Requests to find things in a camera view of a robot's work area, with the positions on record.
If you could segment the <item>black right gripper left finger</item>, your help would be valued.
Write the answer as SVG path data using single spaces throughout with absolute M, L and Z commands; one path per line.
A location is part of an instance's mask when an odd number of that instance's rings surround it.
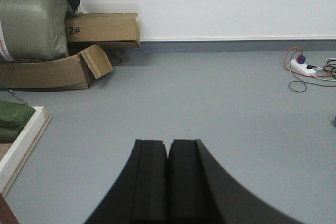
M 166 165 L 162 141 L 136 140 L 119 177 L 86 223 L 167 223 Z

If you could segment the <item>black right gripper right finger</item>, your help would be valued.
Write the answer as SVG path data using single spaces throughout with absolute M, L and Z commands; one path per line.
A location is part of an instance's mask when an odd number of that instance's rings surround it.
M 298 223 L 241 185 L 201 140 L 174 140 L 168 167 L 170 223 Z

